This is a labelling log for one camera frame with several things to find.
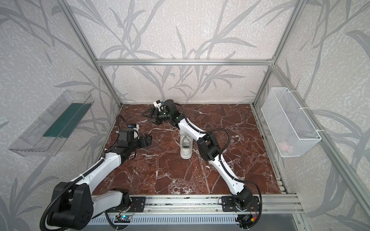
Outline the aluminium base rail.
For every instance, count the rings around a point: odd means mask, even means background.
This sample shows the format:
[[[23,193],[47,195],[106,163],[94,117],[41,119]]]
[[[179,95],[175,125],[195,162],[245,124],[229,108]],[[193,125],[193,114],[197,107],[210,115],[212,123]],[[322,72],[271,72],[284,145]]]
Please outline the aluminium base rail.
[[[122,215],[177,215],[222,214],[231,208],[222,202],[221,194],[159,194],[146,195],[145,202],[121,212]],[[295,194],[263,194],[262,214],[303,214],[304,210]]]

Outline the black mounting plate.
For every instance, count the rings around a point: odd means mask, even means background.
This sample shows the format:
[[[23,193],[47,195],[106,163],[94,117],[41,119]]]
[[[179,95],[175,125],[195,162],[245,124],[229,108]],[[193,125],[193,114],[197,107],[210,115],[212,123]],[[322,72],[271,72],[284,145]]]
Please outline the black mounting plate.
[[[121,204],[116,207],[115,212],[143,212],[145,207],[145,196],[134,196],[128,198],[123,198]]]
[[[246,207],[241,207],[233,196],[222,196],[218,200],[223,212],[259,212],[261,207],[260,198],[253,196]]]

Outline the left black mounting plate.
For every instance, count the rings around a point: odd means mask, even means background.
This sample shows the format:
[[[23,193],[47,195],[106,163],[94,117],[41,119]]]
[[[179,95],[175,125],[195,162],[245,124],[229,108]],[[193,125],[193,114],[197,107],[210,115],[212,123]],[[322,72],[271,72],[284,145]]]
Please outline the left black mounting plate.
[[[134,196],[128,198],[123,198],[121,204],[116,207],[115,212],[143,212],[145,207],[145,196]]]

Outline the clear plastic wall bin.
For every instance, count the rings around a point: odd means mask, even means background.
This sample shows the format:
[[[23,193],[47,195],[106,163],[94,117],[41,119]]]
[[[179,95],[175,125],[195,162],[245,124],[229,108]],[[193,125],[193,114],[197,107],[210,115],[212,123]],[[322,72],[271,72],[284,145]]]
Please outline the clear plastic wall bin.
[[[64,91],[9,150],[23,157],[53,157],[94,103],[85,92]]]

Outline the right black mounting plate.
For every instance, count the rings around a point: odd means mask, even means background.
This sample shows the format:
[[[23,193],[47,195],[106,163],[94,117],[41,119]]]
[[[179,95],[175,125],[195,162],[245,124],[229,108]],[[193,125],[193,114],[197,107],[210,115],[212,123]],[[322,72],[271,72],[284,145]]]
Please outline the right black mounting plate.
[[[222,196],[218,200],[223,212],[259,212],[261,207],[260,198],[253,196],[246,207],[241,207],[233,196]]]

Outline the pink object in basket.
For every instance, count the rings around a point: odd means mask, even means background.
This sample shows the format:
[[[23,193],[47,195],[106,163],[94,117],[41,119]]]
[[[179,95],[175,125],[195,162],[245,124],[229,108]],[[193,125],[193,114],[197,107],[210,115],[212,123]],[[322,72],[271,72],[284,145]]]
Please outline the pink object in basket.
[[[293,148],[290,144],[286,143],[285,141],[280,142],[278,146],[280,148],[280,151],[284,153],[290,153]]]

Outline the electronics board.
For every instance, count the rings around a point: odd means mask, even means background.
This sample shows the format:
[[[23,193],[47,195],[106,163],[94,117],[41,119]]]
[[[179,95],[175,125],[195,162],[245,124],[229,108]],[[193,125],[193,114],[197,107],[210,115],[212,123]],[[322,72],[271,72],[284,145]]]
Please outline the electronics board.
[[[114,223],[130,223],[133,215],[117,215],[114,218]]]
[[[247,214],[247,215],[238,215],[236,217],[236,222],[242,223],[242,224],[248,224],[248,223],[254,223],[257,220],[258,216]]]

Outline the aluminium frame crossbar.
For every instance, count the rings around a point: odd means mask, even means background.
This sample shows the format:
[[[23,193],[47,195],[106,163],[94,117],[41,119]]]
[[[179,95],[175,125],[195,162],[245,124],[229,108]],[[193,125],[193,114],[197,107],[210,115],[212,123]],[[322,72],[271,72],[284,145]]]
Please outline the aluminium frame crossbar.
[[[98,59],[98,65],[256,65],[269,66],[270,59]]]

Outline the left electronics board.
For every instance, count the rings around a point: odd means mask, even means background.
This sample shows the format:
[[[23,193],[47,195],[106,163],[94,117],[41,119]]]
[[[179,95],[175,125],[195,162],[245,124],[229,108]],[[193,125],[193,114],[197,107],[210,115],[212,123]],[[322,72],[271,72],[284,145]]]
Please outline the left electronics board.
[[[130,223],[133,215],[117,215],[114,218],[114,223]]]

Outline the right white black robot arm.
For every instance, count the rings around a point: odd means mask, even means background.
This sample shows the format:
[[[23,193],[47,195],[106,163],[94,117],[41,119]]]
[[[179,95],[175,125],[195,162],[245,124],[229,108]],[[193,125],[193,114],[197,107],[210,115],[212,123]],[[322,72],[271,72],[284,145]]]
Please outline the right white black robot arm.
[[[167,121],[197,142],[202,159],[209,162],[226,182],[237,210],[244,212],[247,209],[253,209],[250,218],[239,222],[241,229],[250,229],[262,216],[262,194],[255,182],[239,179],[225,161],[223,152],[230,144],[230,133],[224,128],[208,131],[200,129],[188,119],[184,109],[179,112],[178,106],[181,105],[171,99],[158,100],[144,111],[142,116],[147,117],[150,123],[156,125]]]

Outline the right electronics board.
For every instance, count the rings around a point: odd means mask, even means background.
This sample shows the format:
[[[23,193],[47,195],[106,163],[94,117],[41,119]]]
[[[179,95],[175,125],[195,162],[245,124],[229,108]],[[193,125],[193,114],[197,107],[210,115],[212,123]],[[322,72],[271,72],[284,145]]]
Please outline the right electronics board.
[[[238,215],[236,217],[236,222],[242,223],[242,224],[248,224],[248,223],[254,223],[257,220],[258,216],[247,214],[247,215]]]

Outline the white sneaker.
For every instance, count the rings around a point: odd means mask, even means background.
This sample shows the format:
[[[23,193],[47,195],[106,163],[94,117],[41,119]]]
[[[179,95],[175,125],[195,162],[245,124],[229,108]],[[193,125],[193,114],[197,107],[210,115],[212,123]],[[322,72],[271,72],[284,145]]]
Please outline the white sneaker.
[[[180,156],[182,159],[190,159],[193,153],[193,138],[186,132],[180,131]]]

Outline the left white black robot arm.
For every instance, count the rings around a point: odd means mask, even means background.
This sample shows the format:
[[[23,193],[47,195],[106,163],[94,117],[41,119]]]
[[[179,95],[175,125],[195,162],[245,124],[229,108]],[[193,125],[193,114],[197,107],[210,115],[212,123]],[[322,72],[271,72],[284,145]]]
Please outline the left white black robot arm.
[[[51,202],[41,216],[40,230],[82,230],[91,219],[106,214],[111,208],[129,208],[132,200],[128,190],[113,189],[101,195],[92,194],[100,182],[133,152],[149,147],[151,143],[152,136],[140,136],[137,124],[118,129],[116,141],[103,158],[72,181],[55,186]]]

